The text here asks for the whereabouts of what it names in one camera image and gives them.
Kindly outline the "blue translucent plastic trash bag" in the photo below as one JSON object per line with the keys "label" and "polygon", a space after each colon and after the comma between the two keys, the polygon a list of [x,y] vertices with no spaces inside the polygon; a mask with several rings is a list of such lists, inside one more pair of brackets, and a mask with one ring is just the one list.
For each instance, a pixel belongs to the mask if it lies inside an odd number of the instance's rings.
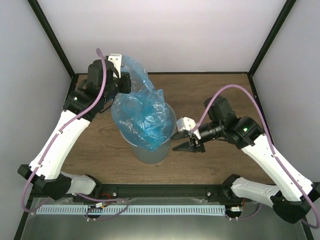
{"label": "blue translucent plastic trash bag", "polygon": [[172,114],[164,92],[155,88],[147,70],[129,56],[124,56],[121,72],[129,73],[131,92],[117,94],[112,119],[127,140],[153,152],[171,135]]}

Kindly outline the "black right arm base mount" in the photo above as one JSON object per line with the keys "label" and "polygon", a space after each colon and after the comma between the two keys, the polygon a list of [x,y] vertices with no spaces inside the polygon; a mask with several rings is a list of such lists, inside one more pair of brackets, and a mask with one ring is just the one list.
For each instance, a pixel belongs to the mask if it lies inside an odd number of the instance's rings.
{"label": "black right arm base mount", "polygon": [[238,197],[234,194],[231,187],[233,183],[241,176],[237,174],[231,174],[221,184],[212,184],[206,187],[207,198],[213,198],[220,203],[240,203],[243,201],[243,197]]}

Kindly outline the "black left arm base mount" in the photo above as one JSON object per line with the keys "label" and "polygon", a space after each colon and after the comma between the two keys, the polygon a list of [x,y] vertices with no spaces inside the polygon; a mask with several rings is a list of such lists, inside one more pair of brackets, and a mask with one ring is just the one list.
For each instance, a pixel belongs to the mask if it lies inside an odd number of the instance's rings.
{"label": "black left arm base mount", "polygon": [[105,184],[96,186],[92,193],[85,195],[81,193],[80,195],[73,195],[72,196],[73,202],[76,203],[116,203],[116,197],[113,196],[112,193],[109,193],[108,186]]}

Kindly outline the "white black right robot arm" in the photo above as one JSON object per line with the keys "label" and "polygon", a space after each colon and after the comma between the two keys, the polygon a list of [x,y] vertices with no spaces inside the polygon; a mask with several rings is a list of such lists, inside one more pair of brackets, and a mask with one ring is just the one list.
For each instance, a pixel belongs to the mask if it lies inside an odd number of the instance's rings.
{"label": "white black right robot arm", "polygon": [[273,185],[249,181],[239,175],[230,175],[221,187],[223,198],[229,202],[250,199],[271,207],[284,221],[295,224],[306,216],[312,202],[320,197],[320,185],[299,173],[276,148],[271,148],[263,128],[251,117],[237,117],[228,100],[218,96],[213,103],[207,99],[210,122],[193,130],[196,122],[181,117],[176,122],[177,132],[172,140],[188,138],[173,151],[204,153],[204,144],[221,139],[234,145],[251,157],[273,180]]}

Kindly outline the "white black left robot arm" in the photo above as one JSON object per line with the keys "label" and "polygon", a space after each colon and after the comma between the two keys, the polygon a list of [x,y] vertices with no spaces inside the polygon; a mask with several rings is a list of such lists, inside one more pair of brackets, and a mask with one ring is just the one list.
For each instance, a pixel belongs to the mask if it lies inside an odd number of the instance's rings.
{"label": "white black left robot arm", "polygon": [[91,63],[87,78],[67,96],[59,121],[40,153],[30,164],[18,168],[18,174],[43,195],[59,200],[68,194],[83,194],[91,202],[101,198],[96,178],[68,174],[61,168],[78,137],[105,110],[105,104],[119,93],[131,92],[130,75],[121,71],[123,65],[121,54]]}

